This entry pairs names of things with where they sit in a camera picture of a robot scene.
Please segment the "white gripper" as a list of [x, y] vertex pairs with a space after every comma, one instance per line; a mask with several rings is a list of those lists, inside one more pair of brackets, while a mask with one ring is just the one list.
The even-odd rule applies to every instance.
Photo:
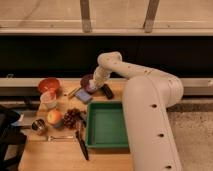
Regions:
[[101, 88], [104, 83], [109, 79], [109, 72], [101, 66], [98, 66], [93, 74], [94, 85]]

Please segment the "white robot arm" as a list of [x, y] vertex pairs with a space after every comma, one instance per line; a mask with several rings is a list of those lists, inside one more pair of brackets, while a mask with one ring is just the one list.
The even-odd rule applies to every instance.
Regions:
[[97, 62], [96, 87], [113, 72], [127, 79], [122, 105], [134, 171], [183, 171], [166, 112], [183, 96], [181, 80], [158, 69], [124, 62], [118, 52], [102, 53]]

